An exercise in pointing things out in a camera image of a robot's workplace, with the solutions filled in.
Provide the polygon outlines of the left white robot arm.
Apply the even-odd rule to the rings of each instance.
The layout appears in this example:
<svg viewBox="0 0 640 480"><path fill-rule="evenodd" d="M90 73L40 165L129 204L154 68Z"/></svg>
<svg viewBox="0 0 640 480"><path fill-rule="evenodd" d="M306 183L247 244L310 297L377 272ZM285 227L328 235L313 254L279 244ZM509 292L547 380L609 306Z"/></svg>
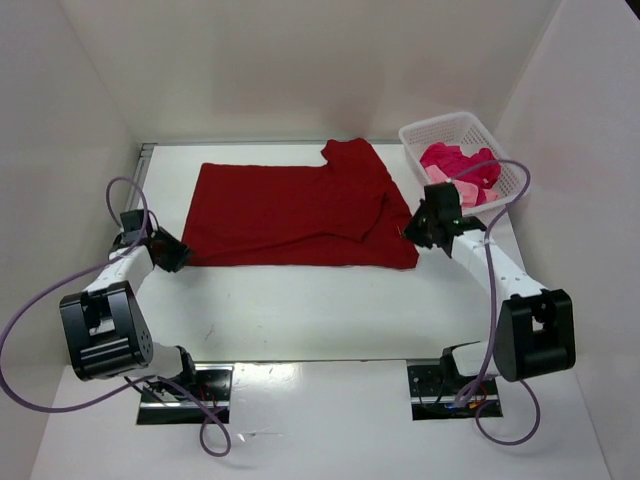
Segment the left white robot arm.
<svg viewBox="0 0 640 480"><path fill-rule="evenodd" d="M136 298L154 269L177 273L193 251L153 225L141 209L122 213L120 221L122 231L110 250L109 265L84 290L59 303L75 374L83 381L149 375L193 385L191 355L181 346L153 341Z"/></svg>

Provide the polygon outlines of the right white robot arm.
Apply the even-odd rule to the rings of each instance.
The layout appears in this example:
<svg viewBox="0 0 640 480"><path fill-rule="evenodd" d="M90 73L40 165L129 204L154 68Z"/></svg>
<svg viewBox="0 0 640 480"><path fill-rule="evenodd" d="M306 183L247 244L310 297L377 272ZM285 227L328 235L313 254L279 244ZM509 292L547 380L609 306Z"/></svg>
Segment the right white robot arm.
<svg viewBox="0 0 640 480"><path fill-rule="evenodd" d="M477 217L463 215L453 184L424 188L404 237L419 247L444 251L490 296L488 340L443 350L455 374L471 378L483 373L516 382L574 367L570 296L528 276L495 245Z"/></svg>

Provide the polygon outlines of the dark red t-shirt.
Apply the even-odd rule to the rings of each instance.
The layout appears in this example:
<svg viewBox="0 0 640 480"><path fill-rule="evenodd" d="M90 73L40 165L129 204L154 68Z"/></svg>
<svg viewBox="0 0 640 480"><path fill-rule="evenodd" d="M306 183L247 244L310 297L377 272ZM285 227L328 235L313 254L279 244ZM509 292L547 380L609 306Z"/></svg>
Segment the dark red t-shirt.
<svg viewBox="0 0 640 480"><path fill-rule="evenodd" d="M321 166L202 165L182 234L199 267L416 267L411 213L366 140L330 140Z"/></svg>

